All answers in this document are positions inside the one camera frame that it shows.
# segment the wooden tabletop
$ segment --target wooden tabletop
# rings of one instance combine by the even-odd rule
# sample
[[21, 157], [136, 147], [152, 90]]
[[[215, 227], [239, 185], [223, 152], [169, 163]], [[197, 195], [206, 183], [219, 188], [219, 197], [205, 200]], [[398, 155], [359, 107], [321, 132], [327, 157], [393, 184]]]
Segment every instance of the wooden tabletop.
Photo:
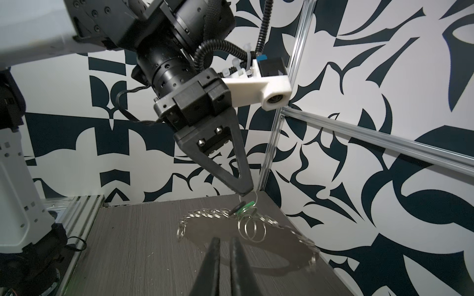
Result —
[[[193, 218], [180, 241], [176, 231], [188, 211], [238, 203], [237, 195], [228, 195], [101, 208], [65, 295], [187, 296], [212, 236], [221, 238], [220, 294], [230, 295], [228, 240], [238, 236], [236, 222]], [[264, 192], [258, 192], [257, 208], [291, 225]], [[263, 295], [353, 295], [322, 258], [310, 270], [302, 267], [310, 259], [307, 248], [295, 245], [289, 231], [271, 228], [260, 245], [240, 238]]]

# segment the patterned backdrop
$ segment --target patterned backdrop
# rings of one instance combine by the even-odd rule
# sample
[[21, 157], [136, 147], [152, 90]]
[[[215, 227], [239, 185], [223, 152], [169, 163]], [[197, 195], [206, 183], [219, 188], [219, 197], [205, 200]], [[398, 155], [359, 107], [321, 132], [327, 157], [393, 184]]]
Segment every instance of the patterned backdrop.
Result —
[[[232, 1], [237, 27], [227, 40], [255, 47], [264, 0]], [[302, 0], [276, 0], [264, 54], [292, 54]], [[217, 52], [212, 67], [232, 65]], [[127, 121], [113, 99], [140, 84], [130, 78], [136, 57], [129, 51], [71, 54], [12, 67], [27, 101], [21, 127], [23, 149], [36, 187], [46, 197], [105, 194], [110, 205], [230, 194], [179, 150], [165, 124]], [[155, 120], [151, 89], [129, 93], [124, 106], [140, 119]], [[273, 112], [259, 105], [238, 108], [242, 137], [255, 186], [269, 138]], [[237, 173], [231, 143], [211, 155]]]
[[[474, 157], [474, 1], [318, 0], [290, 106]], [[474, 295], [474, 179], [286, 118], [267, 193], [356, 295]]]

